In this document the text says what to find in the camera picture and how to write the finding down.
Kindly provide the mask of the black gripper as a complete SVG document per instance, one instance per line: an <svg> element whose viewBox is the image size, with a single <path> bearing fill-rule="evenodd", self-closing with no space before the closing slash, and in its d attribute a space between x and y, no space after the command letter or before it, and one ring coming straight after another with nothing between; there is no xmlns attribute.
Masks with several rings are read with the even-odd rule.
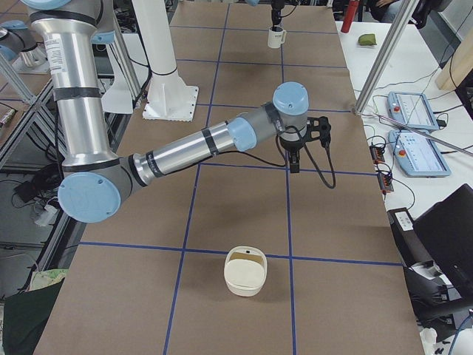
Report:
<svg viewBox="0 0 473 355"><path fill-rule="evenodd" d="M273 23L280 23L282 20L281 9L280 8L272 8L271 9L271 21Z"/></svg>
<svg viewBox="0 0 473 355"><path fill-rule="evenodd" d="M288 162L290 173L300 172L300 150L304 148L304 141L298 139L296 141L285 140L282 136L279 137L281 147L289 152Z"/></svg>

